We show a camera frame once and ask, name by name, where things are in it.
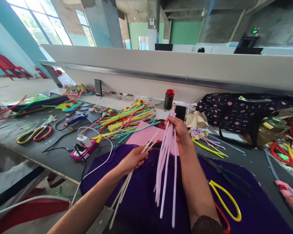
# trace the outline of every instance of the polka dot bag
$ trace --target polka dot bag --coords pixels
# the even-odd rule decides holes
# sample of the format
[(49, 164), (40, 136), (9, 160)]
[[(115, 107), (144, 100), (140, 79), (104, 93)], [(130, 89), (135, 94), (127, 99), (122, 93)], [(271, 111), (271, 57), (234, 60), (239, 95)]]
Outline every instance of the polka dot bag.
[(278, 110), (292, 106), (293, 97), (285, 95), (212, 93), (198, 102), (196, 110), (204, 112), (215, 127), (245, 134), (259, 127), (263, 118), (277, 116)]

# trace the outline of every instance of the red bottle cap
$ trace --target red bottle cap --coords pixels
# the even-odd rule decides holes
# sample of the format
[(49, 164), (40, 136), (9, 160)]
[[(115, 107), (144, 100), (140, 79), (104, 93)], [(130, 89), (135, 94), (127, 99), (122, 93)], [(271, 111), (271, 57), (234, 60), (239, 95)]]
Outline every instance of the red bottle cap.
[(167, 93), (168, 95), (175, 96), (175, 93), (174, 93), (174, 91), (173, 91), (172, 89), (167, 89), (166, 93)]

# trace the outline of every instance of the workbench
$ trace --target workbench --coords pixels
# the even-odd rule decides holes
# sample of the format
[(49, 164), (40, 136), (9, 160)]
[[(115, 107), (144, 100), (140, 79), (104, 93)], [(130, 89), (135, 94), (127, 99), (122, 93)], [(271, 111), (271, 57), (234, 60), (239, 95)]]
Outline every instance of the workbench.
[[(56, 121), (52, 125), (53, 133), (49, 138), (40, 142), (30, 141), (23, 145), (16, 144), (16, 139), (20, 135), (24, 134), (26, 131), (36, 129), (37, 127), (41, 126), (44, 123), (43, 119), (47, 119), (52, 114), (56, 115), (56, 119), (58, 119), (57, 121), (67, 117), (66, 112), (63, 112), (61, 110), (55, 110), (53, 108), (46, 108), (39, 112), (18, 117), (15, 119), (11, 118), (8, 120), (0, 121), (0, 123), (2, 124), (0, 126), (0, 144), (16, 151), (27, 159), (34, 161), (40, 166), (64, 177), (65, 179), (78, 184), (81, 179), (82, 171), (84, 169), (83, 162), (75, 163), (74, 159), (69, 156), (69, 152), (64, 149), (57, 149), (50, 152), (42, 153), (43, 150), (52, 145), (62, 135), (71, 132), (69, 128), (66, 128), (62, 131), (55, 130), (54, 126), (57, 122)], [(95, 113), (95, 115), (97, 115), (98, 119), (101, 116), (99, 113)], [(89, 126), (90, 122), (87, 119), (84, 119), (76, 122), (72, 125), (72, 127), (78, 128), (83, 123), (87, 122), (89, 124), (84, 124), (83, 126)], [(62, 124), (58, 124), (58, 128), (63, 128)], [(88, 137), (95, 137), (97, 134), (92, 130), (87, 130), (87, 132), (85, 132), (85, 135)], [(74, 144), (77, 143), (76, 138), (77, 131), (65, 136), (54, 147), (65, 147), (73, 149)], [(112, 139), (112, 142), (113, 144), (116, 144), (120, 140), (121, 138)], [(227, 162), (235, 163), (248, 169), (254, 175), (256, 180), (260, 183), (263, 190), (268, 194), (268, 196), (277, 207), (281, 215), (284, 217), (286, 222), (293, 229), (293, 213), (287, 207), (285, 201), (283, 200), (283, 197), (279, 192), (279, 188), (274, 184), (275, 178), (271, 172), (271, 169), (269, 168), (265, 152), (259, 149), (248, 150), (240, 148), (245, 151), (244, 155), (242, 152), (233, 149), (228, 145), (225, 145), (223, 143), (221, 143), (221, 145), (226, 148), (226, 150), (224, 150), (224, 153), (228, 155), (228, 158), (220, 159), (217, 158), (216, 155), (204, 149), (198, 149), (197, 145), (195, 147), (197, 148), (198, 152), (203, 156), (225, 160)], [(99, 147), (87, 159), (88, 166), (86, 171), (96, 157), (109, 151), (110, 143), (107, 140), (102, 140)], [(281, 166), (279, 166), (274, 160), (272, 160), (272, 164), (274, 165), (280, 180), (288, 183), (293, 188), (293, 177)]]

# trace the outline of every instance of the red chair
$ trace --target red chair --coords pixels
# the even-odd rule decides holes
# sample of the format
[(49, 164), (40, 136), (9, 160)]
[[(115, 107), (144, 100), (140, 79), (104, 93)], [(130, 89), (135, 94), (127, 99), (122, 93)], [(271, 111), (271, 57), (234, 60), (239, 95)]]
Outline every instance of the red chair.
[[(23, 200), (34, 197), (31, 193)], [(33, 221), (68, 210), (69, 202), (56, 199), (37, 199), (13, 208), (0, 219), (0, 234), (21, 223)]]
[(15, 66), (9, 59), (7, 59), (5, 56), (0, 54), (0, 69), (8, 76), (10, 77), (11, 80), (13, 80), (13, 78), (11, 77), (11, 75), (7, 72), (7, 70), (9, 70), (10, 72), (13, 73), (13, 75), (15, 75), (17, 78), (21, 79), (21, 77), (19, 76), (19, 74), (17, 73), (16, 69), (18, 69), (20, 71), (20, 73), (26, 77), (28, 80), (29, 78), (25, 75), (25, 73), (22, 71), (24, 70), (27, 74), (30, 75), (30, 77), (32, 77), (32, 75), (26, 71), (24, 68), (20, 67), (20, 66)]

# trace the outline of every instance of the smartphone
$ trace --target smartphone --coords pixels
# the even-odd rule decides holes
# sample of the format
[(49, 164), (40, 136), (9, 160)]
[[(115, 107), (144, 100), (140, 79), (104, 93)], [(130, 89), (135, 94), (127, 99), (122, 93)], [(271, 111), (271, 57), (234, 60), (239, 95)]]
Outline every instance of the smartphone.
[(102, 86), (101, 86), (101, 80), (94, 80), (94, 89), (96, 96), (102, 96)]
[(175, 107), (176, 118), (181, 119), (182, 121), (185, 121), (186, 111), (187, 111), (186, 107), (177, 105)]

